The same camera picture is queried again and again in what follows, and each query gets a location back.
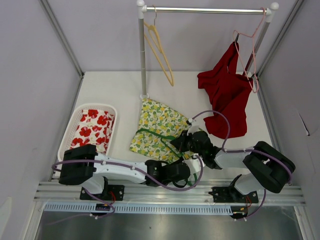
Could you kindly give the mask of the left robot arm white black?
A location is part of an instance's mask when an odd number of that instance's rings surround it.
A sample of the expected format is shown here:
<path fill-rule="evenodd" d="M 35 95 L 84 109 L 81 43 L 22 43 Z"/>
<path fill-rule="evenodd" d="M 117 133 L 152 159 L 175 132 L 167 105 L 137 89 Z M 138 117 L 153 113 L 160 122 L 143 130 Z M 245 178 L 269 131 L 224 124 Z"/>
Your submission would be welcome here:
<path fill-rule="evenodd" d="M 187 182 L 191 176 L 188 165 L 165 163 L 158 160 L 128 162 L 98 153 L 92 144 L 66 150 L 60 162 L 58 182 L 66 186 L 81 186 L 87 189 L 97 200 L 108 196 L 108 180 L 126 180 L 148 187 L 167 186 L 172 183 Z"/>

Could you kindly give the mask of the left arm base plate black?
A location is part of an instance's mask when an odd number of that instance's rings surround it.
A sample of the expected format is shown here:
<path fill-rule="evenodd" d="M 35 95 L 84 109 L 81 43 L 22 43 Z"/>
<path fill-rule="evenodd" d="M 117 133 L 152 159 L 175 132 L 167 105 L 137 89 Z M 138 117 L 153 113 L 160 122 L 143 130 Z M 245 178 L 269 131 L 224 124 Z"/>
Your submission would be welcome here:
<path fill-rule="evenodd" d="M 125 186 L 118 185 L 118 184 L 108 185 L 106 189 L 103 190 L 102 193 L 99 193 L 99 194 L 92 193 L 93 196 L 104 201 L 123 201 L 124 194 L 125 194 Z M 80 200 L 94 200 L 94 198 L 91 197 L 83 187 L 81 188 L 79 198 Z"/>

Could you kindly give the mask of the green plastic hanger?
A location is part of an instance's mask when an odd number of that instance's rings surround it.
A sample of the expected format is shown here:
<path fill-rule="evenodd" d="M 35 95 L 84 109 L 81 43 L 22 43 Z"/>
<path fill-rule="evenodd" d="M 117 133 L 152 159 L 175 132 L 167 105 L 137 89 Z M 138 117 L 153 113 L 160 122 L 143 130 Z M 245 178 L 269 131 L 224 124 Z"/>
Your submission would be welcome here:
<path fill-rule="evenodd" d="M 164 146 L 165 146 L 166 148 L 168 148 L 168 149 L 170 150 L 170 152 L 173 153 L 179 160 L 185 160 L 185 156 L 184 156 L 183 153 L 181 153 L 180 151 L 179 151 L 179 152 L 176 152 L 176 151 L 173 150 L 169 145 L 167 145 L 167 143 L 165 142 L 165 140 L 166 140 L 166 141 L 175 140 L 176 138 L 175 138 L 174 136 L 171 136 L 171 135 L 169 135 L 169 136 L 163 136 L 163 135 L 161 135 L 161 134 L 159 134 L 159 133 L 156 133 L 156 132 L 154 132 L 154 131 L 151 131 L 151 130 L 145 129 L 145 128 L 141 128 L 141 129 L 138 129 L 138 130 L 136 131 L 137 134 L 138 134 L 138 133 L 142 133 L 142 132 L 146 132 L 146 133 L 149 133 L 149 134 L 152 134 L 152 135 L 158 137 L 158 138 L 160 139 L 160 141 L 164 144 Z M 196 173 L 193 174 L 193 177 L 194 177 L 194 183 L 192 183 L 192 182 L 189 181 L 189 180 L 186 180 L 186 181 L 185 181 L 185 185 L 178 185 L 176 182 L 173 182 L 173 185 L 176 186 L 176 187 L 178 187 L 178 188 L 184 188 L 186 185 L 188 185 L 188 186 L 191 187 L 191 186 L 193 186 L 193 185 L 196 183 L 196 181 L 198 180 L 198 177 L 197 177 L 197 174 L 196 174 Z"/>

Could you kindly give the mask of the lemon print skirt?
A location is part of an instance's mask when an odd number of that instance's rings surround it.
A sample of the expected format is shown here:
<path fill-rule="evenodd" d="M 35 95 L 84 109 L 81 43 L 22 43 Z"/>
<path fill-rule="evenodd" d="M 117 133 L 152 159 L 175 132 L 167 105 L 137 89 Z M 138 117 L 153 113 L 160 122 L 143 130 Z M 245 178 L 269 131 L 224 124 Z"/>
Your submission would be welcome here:
<path fill-rule="evenodd" d="M 187 118 L 173 108 L 153 99 L 142 99 L 138 129 L 147 129 L 163 136 L 178 138 L 182 131 L 187 130 Z M 173 150 L 175 147 L 170 140 L 166 144 Z M 148 132 L 135 133 L 129 150 L 158 161 L 173 163 L 178 160 L 173 153 L 160 141 Z"/>

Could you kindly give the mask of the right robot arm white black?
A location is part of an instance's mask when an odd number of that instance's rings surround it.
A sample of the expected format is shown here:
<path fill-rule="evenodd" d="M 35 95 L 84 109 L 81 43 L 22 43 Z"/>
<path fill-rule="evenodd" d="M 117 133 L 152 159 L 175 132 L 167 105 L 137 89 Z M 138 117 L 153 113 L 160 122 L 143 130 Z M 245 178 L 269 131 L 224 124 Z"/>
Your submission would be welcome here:
<path fill-rule="evenodd" d="M 184 130 L 170 143 L 181 153 L 197 154 L 204 165 L 210 169 L 249 170 L 248 174 L 235 177 L 219 194 L 232 202 L 239 202 L 259 190 L 280 193 L 284 185 L 291 181 L 296 169 L 290 159 L 264 141 L 259 141 L 251 148 L 227 150 L 214 146 L 204 131 L 188 133 Z"/>

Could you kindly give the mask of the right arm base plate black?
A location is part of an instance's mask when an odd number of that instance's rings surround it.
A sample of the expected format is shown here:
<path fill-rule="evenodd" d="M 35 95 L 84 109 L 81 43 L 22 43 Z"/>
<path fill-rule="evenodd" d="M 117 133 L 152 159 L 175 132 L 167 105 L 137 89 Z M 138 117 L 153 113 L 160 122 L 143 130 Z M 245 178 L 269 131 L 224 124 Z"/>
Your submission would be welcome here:
<path fill-rule="evenodd" d="M 256 191 L 249 194 L 241 194 L 233 187 L 215 186 L 208 192 L 215 203 L 253 203 L 259 202 Z"/>

